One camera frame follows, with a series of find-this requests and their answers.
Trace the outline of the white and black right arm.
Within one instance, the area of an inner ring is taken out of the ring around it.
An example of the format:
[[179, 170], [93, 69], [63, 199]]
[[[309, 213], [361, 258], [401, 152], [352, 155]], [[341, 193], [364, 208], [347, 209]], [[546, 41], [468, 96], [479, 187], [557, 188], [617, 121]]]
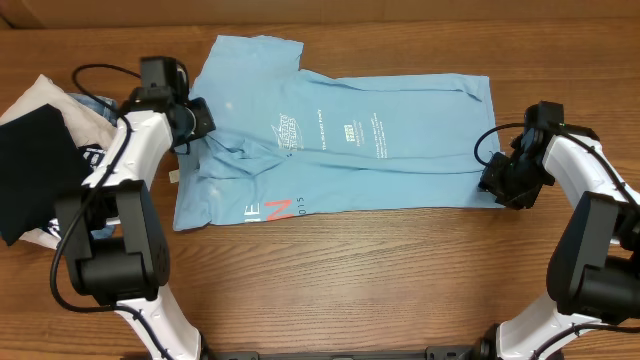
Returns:
[[598, 137], [563, 123], [519, 124], [511, 155], [485, 164], [482, 190], [511, 209], [531, 207], [557, 184], [573, 213], [549, 260], [546, 291], [493, 325], [464, 359], [560, 359], [591, 331], [638, 333], [639, 194], [614, 169]]

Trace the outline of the light blue t-shirt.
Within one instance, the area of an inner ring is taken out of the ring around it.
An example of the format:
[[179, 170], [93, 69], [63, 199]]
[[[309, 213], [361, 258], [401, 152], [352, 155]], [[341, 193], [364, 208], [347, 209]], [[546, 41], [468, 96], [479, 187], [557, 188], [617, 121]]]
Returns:
[[316, 213], [492, 208], [480, 158], [498, 152], [485, 76], [330, 78], [301, 43], [219, 36], [191, 93], [215, 129], [179, 157], [173, 227]]

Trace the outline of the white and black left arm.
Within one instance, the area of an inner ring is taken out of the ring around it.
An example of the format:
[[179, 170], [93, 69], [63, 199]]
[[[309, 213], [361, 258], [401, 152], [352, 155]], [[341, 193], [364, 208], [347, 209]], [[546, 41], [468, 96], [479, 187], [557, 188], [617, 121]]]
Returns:
[[105, 158], [55, 204], [63, 235], [50, 270], [54, 299], [66, 310], [83, 310], [60, 294], [57, 274], [65, 262], [75, 291], [96, 301], [92, 312], [120, 315], [153, 359], [213, 356], [168, 285], [168, 243], [150, 187], [166, 152], [214, 128], [203, 98], [137, 88], [123, 105]]

